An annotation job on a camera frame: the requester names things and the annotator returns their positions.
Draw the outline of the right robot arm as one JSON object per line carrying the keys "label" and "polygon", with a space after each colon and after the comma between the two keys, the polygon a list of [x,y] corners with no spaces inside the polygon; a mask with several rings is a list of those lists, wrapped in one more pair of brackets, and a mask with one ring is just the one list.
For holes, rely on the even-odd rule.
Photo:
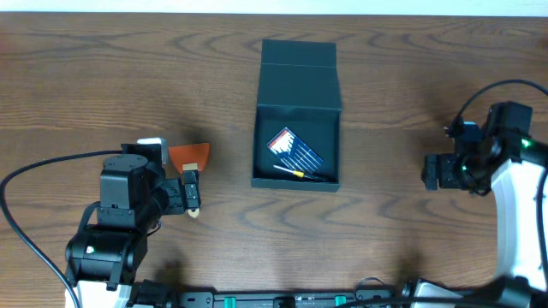
{"label": "right robot arm", "polygon": [[425,157],[426,190],[493,195],[497,265],[493,281],[468,293],[419,281],[405,292],[414,307],[547,305],[547,146],[529,133],[532,113],[515,102],[494,104],[483,126],[457,121],[451,153]]}

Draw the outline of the clear precision screwdriver set case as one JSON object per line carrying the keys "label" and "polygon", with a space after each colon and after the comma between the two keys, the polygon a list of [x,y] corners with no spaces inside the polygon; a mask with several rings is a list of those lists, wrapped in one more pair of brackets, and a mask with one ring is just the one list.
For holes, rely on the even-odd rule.
{"label": "clear precision screwdriver set case", "polygon": [[288,127],[267,143],[268,150],[286,167],[313,174],[324,160]]}

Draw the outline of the yellow black handled screwdriver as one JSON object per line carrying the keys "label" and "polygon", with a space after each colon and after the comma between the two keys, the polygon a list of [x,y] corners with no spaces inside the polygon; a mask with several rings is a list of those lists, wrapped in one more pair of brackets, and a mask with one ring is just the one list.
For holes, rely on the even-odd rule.
{"label": "yellow black handled screwdriver", "polygon": [[291,174],[299,179],[304,179],[308,181],[328,181],[329,178],[323,175],[318,175],[314,173],[309,173],[305,171],[300,171],[297,169],[289,169],[280,165],[274,165],[274,168],[285,173]]}

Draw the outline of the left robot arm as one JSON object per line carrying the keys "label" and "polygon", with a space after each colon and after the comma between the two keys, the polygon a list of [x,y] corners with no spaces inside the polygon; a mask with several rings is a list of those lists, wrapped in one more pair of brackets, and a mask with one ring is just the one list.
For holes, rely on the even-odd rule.
{"label": "left robot arm", "polygon": [[75,306],[175,306],[171,291],[136,282],[136,271],[162,217],[197,216],[200,205],[197,163],[183,165],[181,176],[169,179],[161,162],[141,155],[105,159],[100,200],[86,208],[65,250]]}

